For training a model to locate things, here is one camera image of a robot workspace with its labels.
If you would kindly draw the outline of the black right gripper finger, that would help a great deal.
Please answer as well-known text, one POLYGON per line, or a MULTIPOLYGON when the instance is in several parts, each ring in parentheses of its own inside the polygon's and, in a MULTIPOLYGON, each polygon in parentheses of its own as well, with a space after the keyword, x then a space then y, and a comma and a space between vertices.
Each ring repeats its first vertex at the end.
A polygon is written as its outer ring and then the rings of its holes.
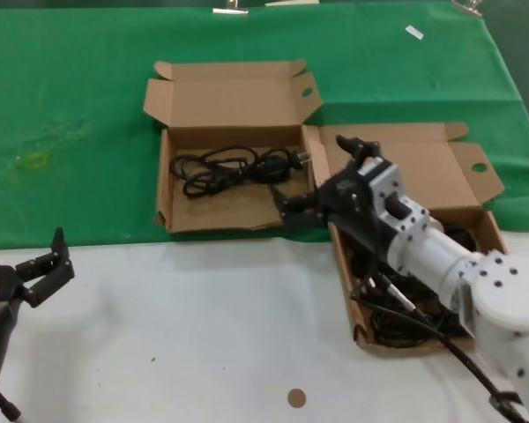
POLYGON ((337 145, 357 162, 379 156, 379 143, 364 141, 358 137, 336 136, 337 145))
POLYGON ((319 225, 321 223, 321 217, 317 212, 317 192, 315 190, 288 197, 272 185, 271 194, 283 225, 319 225))

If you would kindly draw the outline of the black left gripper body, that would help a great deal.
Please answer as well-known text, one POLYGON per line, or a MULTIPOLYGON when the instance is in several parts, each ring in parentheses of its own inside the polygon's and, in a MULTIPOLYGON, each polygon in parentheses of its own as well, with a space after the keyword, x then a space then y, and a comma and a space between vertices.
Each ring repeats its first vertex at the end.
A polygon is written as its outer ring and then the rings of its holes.
POLYGON ((11 266, 0 265, 0 308, 18 311, 22 302, 24 281, 11 266))

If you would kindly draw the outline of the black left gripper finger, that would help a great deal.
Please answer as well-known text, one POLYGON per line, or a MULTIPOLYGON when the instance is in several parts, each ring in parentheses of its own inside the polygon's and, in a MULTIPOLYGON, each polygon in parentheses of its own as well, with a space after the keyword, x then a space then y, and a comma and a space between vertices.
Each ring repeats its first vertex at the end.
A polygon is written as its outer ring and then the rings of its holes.
POLYGON ((63 229, 55 230, 49 253, 20 263, 15 269, 23 281, 21 298, 32 308, 39 307, 68 284, 75 272, 63 229))

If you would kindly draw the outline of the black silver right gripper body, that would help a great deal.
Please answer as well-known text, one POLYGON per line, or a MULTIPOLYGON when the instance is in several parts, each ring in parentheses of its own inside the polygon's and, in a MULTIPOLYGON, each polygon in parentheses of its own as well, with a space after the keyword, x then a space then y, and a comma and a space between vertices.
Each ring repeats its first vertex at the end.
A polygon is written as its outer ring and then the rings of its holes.
POLYGON ((406 194, 399 167, 390 161, 350 160, 318 194, 328 219, 374 258, 419 260, 428 251, 428 211, 406 194))

